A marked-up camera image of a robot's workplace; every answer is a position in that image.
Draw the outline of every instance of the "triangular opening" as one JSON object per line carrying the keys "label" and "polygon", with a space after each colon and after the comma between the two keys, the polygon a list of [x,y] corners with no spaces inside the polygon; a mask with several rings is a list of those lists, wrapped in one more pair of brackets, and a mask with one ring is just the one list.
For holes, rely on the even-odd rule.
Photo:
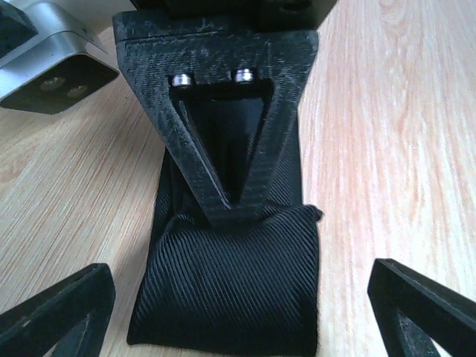
{"label": "triangular opening", "polygon": [[[184,95],[176,108],[192,135],[199,139],[203,155],[208,157],[233,205],[239,202],[248,177],[266,118],[270,87],[263,84],[200,87],[194,88],[193,93],[182,91]],[[247,91],[237,93],[236,89]]]}

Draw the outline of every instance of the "black cloth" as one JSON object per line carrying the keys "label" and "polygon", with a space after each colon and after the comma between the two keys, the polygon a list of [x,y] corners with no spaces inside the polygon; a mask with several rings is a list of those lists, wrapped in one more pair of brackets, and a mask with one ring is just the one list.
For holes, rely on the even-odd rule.
{"label": "black cloth", "polygon": [[[240,226],[211,228],[165,152],[129,344],[241,356],[315,355],[321,212],[302,204],[297,127],[296,121],[260,221]],[[242,140],[250,144],[254,137]],[[237,154],[233,148],[246,151],[232,144],[230,155]],[[219,166],[219,159],[213,161]]]}

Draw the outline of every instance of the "screw hole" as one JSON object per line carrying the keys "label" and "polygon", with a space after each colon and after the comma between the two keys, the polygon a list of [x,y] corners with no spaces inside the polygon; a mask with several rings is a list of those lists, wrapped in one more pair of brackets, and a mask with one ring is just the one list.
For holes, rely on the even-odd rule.
{"label": "screw hole", "polygon": [[310,0],[297,0],[281,5],[280,9],[284,13],[300,13],[301,11],[309,9],[311,6],[312,2]]}

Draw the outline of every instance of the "table surface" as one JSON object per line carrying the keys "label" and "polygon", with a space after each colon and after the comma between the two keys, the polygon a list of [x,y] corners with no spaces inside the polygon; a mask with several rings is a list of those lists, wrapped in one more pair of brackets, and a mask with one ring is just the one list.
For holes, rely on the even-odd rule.
{"label": "table surface", "polygon": [[[300,105],[305,200],[326,214],[320,356],[385,356],[377,257],[476,300],[475,19],[474,0],[340,0],[321,26]],[[105,262],[102,356],[197,356],[126,345],[163,151],[122,77],[61,115],[1,110],[0,312]]]}

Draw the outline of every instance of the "light wood surface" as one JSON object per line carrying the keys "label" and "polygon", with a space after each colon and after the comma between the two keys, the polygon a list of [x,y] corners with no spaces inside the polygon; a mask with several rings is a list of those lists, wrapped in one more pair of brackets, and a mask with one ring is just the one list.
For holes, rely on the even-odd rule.
{"label": "light wood surface", "polygon": [[[474,0],[340,0],[321,26],[300,107],[306,202],[326,214],[320,356],[385,356],[376,257],[476,300],[475,19]],[[123,78],[61,115],[1,110],[0,312],[105,262],[103,356],[200,355],[125,340],[163,151]]]}

